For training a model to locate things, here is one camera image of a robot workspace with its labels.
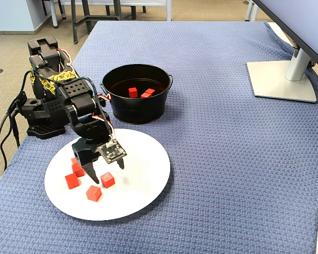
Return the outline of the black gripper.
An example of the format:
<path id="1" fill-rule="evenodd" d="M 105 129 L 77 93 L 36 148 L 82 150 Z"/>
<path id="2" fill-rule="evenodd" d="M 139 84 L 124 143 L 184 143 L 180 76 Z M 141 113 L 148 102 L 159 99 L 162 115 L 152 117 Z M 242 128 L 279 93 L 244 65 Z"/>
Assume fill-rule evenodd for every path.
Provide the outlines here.
<path id="1" fill-rule="evenodd" d="M 100 156 L 98 147 L 101 145 L 101 141 L 88 140 L 85 138 L 79 138 L 75 143 L 72 144 L 72 150 L 77 162 L 82 166 L 84 171 L 96 184 L 99 184 L 100 182 L 93 168 L 93 163 L 97 161 Z M 117 160 L 117 164 L 121 169 L 125 168 L 123 158 Z"/>

